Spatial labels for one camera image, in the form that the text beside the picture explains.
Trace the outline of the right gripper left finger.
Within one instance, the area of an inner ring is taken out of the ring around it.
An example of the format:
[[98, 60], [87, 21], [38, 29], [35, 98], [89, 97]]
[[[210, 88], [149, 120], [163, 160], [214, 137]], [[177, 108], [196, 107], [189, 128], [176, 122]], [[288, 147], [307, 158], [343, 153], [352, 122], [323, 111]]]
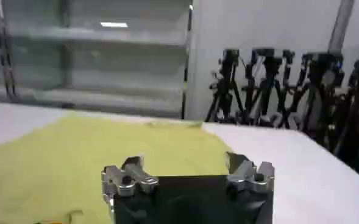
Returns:
[[158, 177], [143, 169], [143, 156], [130, 156], [123, 164], [105, 166], [101, 171], [102, 196], [106, 203], [115, 197], [133, 197], [136, 189], [152, 194], [158, 186]]

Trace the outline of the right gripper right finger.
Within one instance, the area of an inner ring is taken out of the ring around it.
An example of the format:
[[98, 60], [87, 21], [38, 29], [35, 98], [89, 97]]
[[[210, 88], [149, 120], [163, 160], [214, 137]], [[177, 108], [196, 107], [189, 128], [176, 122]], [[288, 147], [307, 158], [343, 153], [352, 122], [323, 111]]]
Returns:
[[229, 174], [227, 184], [237, 191], [272, 192], [274, 190], [274, 166], [263, 161], [256, 166], [245, 155], [226, 152], [226, 166]]

